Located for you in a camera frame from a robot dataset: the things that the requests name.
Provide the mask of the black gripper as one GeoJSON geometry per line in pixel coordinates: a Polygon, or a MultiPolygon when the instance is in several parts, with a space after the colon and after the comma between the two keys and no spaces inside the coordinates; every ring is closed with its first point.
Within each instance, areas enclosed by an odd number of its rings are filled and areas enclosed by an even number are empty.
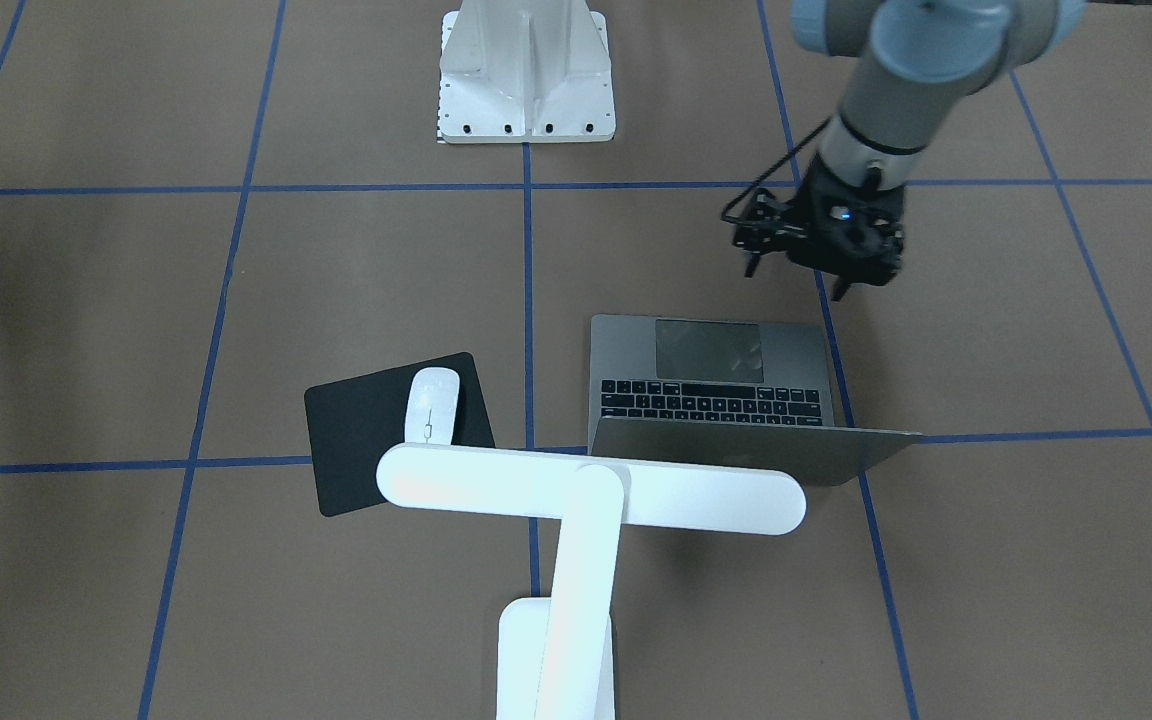
{"type": "Polygon", "coordinates": [[[829,300],[855,285],[886,286],[902,270],[905,188],[879,190],[881,181],[881,172],[869,170],[852,187],[814,160],[791,200],[790,223],[804,237],[791,241],[788,259],[835,276],[829,300]]]}

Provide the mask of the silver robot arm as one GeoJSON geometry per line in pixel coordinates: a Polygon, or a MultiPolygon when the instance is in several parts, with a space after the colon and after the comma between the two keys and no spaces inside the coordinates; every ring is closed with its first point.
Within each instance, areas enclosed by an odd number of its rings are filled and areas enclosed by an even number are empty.
{"type": "Polygon", "coordinates": [[[804,50],[856,60],[820,129],[794,206],[791,260],[855,285],[890,283],[904,250],[905,184],[956,104],[1053,50],[1082,1],[795,1],[804,50]]]}

